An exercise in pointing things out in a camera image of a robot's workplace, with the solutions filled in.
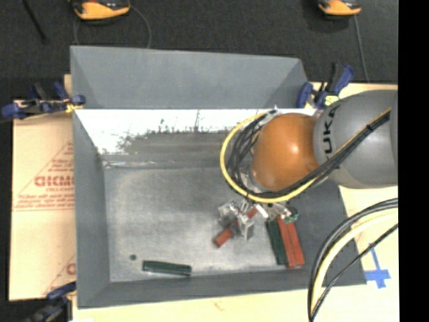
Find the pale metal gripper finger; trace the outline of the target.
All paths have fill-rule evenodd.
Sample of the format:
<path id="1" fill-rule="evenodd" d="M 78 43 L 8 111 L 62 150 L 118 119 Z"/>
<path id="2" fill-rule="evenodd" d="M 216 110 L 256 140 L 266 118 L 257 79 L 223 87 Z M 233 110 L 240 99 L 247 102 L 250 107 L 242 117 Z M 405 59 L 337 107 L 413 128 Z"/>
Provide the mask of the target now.
<path id="1" fill-rule="evenodd" d="M 234 227 L 239 228 L 238 216 L 239 216 L 239 204 L 235 200 L 230 200 L 220 207 L 219 212 L 219 224 L 224 228 Z"/>
<path id="2" fill-rule="evenodd" d="M 254 216 L 257 214 L 256 209 L 249 210 L 246 213 L 240 213 L 238 216 L 238 228 L 241 236 L 248 241 L 254 232 Z"/>

